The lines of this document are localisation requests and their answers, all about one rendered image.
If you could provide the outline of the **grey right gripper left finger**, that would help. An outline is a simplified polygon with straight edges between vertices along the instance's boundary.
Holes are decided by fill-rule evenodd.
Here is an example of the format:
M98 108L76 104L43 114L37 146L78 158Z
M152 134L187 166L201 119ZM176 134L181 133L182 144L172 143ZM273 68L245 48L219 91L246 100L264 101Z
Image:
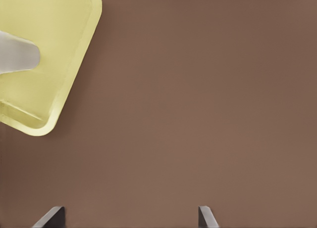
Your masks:
M65 207L52 207L31 228L65 228Z

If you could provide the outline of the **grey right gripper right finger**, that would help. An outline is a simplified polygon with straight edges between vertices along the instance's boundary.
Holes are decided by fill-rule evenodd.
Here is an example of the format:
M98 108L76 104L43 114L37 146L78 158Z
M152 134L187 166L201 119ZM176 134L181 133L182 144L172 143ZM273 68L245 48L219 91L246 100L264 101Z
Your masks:
M198 207L198 228L219 228L210 207Z

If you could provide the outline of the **pale yellow tray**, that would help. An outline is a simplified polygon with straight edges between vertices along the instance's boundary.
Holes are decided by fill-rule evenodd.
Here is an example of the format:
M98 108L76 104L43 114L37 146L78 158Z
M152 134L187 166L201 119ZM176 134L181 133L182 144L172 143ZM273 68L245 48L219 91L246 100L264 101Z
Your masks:
M0 123L31 136L56 125L102 13L102 0L0 0L0 31L32 41L40 62L0 74Z

